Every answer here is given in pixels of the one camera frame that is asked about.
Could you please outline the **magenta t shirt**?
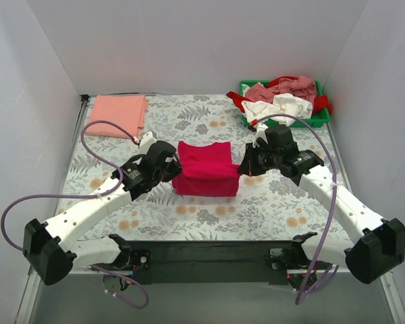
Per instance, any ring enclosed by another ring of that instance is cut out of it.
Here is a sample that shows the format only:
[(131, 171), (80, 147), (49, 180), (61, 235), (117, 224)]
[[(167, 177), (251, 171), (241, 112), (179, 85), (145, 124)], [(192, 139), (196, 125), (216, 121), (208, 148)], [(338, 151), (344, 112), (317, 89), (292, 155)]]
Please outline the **magenta t shirt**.
[(239, 188), (238, 166), (232, 162), (230, 142), (207, 146), (178, 144), (183, 170), (172, 180), (176, 193), (184, 196), (234, 197)]

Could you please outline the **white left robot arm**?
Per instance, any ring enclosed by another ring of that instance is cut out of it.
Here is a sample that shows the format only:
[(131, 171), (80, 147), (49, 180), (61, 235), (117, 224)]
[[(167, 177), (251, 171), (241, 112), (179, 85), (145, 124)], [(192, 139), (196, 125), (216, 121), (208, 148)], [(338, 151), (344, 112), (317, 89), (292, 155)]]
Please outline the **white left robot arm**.
[(162, 140), (146, 144), (140, 155), (115, 169), (88, 200), (41, 223), (33, 219), (24, 229), (23, 255), (47, 286), (61, 281), (74, 267), (108, 264), (125, 269), (132, 249), (117, 234), (98, 240), (81, 237), (112, 212), (178, 176), (182, 166), (176, 148)]

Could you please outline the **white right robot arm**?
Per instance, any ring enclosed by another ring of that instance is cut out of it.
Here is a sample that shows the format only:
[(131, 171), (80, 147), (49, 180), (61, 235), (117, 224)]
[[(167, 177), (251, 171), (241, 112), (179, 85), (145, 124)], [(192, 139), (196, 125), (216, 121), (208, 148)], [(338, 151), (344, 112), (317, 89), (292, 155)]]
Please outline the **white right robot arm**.
[(387, 220), (359, 201), (345, 186), (334, 182), (323, 160), (311, 150), (301, 151), (285, 125), (256, 126), (254, 140), (246, 144), (238, 168), (240, 175), (259, 176), (271, 169), (310, 194), (342, 226), (349, 242), (325, 241), (319, 247), (316, 233), (295, 236), (279, 261), (307, 268), (319, 261), (347, 268), (360, 282), (370, 284), (405, 258), (405, 226)]

